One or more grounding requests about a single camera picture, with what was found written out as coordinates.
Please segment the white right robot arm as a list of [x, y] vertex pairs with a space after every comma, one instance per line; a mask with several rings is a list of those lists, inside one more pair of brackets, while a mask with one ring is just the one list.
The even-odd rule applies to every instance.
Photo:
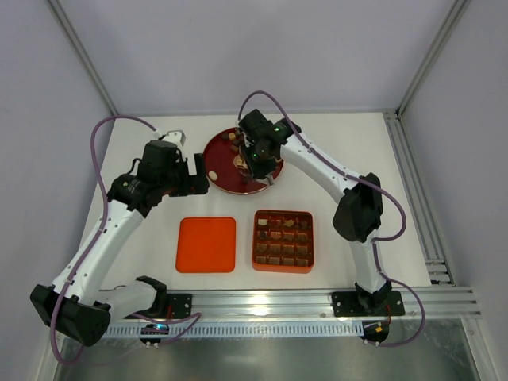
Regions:
[[244, 135], [241, 155], [252, 180], [272, 185], [282, 160], [310, 177], [337, 204], [333, 228], [352, 250], [358, 304], [366, 314], [381, 310], [392, 286], [380, 274], [379, 258], [372, 248], [383, 214], [379, 178], [372, 173], [350, 175], [286, 118], [273, 123], [259, 110], [253, 110], [239, 118], [237, 129]]

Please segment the orange box lid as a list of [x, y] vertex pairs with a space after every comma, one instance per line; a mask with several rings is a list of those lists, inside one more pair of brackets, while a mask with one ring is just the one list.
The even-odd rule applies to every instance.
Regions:
[[236, 227], [232, 217], [185, 217], [179, 226], [176, 270], [183, 274], [232, 272]]

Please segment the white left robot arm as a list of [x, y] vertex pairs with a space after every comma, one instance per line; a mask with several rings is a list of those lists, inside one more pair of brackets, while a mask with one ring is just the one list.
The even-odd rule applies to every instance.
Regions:
[[49, 286], [37, 285], [30, 300], [53, 332], [85, 347], [96, 344], [110, 323], [135, 314], [163, 318], [169, 299], [167, 286], [142, 275], [113, 291], [101, 285], [131, 234], [164, 196], [206, 194], [204, 156], [194, 154], [195, 174], [177, 144], [151, 140], [137, 161], [137, 172], [118, 176], [106, 194], [103, 214], [94, 232]]

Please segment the silver metal tongs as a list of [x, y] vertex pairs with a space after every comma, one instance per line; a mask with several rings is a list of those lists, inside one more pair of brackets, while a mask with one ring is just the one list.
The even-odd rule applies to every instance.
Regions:
[[265, 178], [262, 178], [262, 179], [255, 179], [255, 181], [257, 183], [261, 183], [261, 184], [263, 184], [263, 185], [265, 185], [267, 187], [273, 186], [274, 183], [275, 183], [275, 180], [270, 175], [268, 177], [265, 177]]

